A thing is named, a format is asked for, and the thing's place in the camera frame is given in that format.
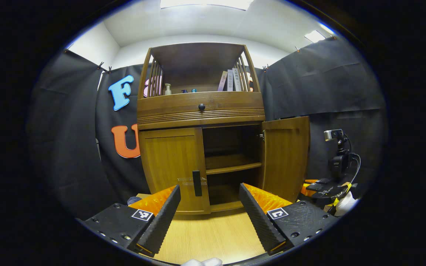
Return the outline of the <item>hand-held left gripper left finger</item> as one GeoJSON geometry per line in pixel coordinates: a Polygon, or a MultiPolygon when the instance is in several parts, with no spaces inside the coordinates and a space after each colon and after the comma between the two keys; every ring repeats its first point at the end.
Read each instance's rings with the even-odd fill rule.
{"type": "Polygon", "coordinates": [[[115,203],[82,221],[82,225],[124,249],[155,255],[180,200],[180,186],[175,185],[130,205],[115,203]]]}

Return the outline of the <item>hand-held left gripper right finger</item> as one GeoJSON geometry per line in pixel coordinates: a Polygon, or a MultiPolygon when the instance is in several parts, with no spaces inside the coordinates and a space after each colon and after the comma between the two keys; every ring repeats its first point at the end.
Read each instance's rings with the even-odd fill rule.
{"type": "Polygon", "coordinates": [[[239,199],[269,255],[310,242],[338,222],[310,202],[292,203],[246,183],[240,184],[239,199]]]}

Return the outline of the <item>wooden shoe cabinet door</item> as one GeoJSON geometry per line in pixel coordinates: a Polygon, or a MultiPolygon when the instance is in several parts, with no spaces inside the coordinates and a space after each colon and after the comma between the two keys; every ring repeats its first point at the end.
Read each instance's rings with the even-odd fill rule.
{"type": "Polygon", "coordinates": [[[266,192],[296,202],[307,175],[308,116],[263,122],[262,185],[266,192]]]}
{"type": "Polygon", "coordinates": [[[179,185],[179,215],[211,213],[202,129],[140,131],[140,153],[151,194],[179,185]]]}

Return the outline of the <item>wooden double-door shoe cabinet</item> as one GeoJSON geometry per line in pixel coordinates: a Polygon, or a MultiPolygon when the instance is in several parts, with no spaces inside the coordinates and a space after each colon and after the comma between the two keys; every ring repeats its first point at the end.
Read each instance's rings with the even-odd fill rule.
{"type": "MultiPolygon", "coordinates": [[[[182,90],[217,91],[223,71],[238,68],[242,91],[261,92],[250,52],[245,44],[190,42],[151,47],[141,72],[138,99],[165,95],[166,83],[172,94],[182,90]]],[[[223,91],[227,91],[227,80],[223,91]]],[[[261,125],[266,108],[209,110],[139,116],[138,133],[166,129],[202,129],[203,149],[211,213],[242,207],[239,187],[246,183],[259,189],[262,185],[261,125]]]]}

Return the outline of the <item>wooden cabinet drawer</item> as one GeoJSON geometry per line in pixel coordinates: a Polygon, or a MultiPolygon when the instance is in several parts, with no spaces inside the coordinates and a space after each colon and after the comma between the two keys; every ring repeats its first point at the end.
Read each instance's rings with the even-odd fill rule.
{"type": "Polygon", "coordinates": [[[139,116],[155,114],[264,108],[260,92],[196,92],[143,98],[137,101],[139,116]]]}

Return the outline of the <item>black backdrop cloth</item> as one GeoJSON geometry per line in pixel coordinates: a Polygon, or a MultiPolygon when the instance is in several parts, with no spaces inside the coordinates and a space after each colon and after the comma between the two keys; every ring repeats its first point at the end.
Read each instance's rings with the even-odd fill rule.
{"type": "MultiPolygon", "coordinates": [[[[113,111],[108,86],[142,66],[104,74],[95,63],[65,50],[41,72],[31,96],[26,126],[37,175],[75,217],[87,219],[115,202],[148,192],[141,157],[122,158],[111,128],[136,123],[137,104],[113,111]]],[[[332,145],[323,131],[342,128],[362,166],[353,191],[361,197],[376,177],[388,136],[385,103],[377,77],[355,47],[327,38],[256,68],[266,121],[309,116],[310,177],[328,175],[332,145]]]]}

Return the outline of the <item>small ceiling light panel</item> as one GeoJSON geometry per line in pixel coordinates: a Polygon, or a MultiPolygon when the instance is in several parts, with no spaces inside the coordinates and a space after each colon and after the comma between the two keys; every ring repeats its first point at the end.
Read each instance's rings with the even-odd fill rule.
{"type": "Polygon", "coordinates": [[[304,37],[312,43],[317,43],[321,40],[326,39],[326,37],[317,30],[313,30],[312,32],[307,33],[306,35],[304,35],[304,37]]]}

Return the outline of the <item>large ceiling light panel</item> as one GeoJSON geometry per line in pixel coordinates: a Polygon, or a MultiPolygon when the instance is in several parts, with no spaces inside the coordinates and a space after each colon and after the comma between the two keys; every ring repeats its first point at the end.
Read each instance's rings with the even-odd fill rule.
{"type": "Polygon", "coordinates": [[[188,5],[230,7],[246,11],[254,0],[160,0],[161,9],[188,5]]]}

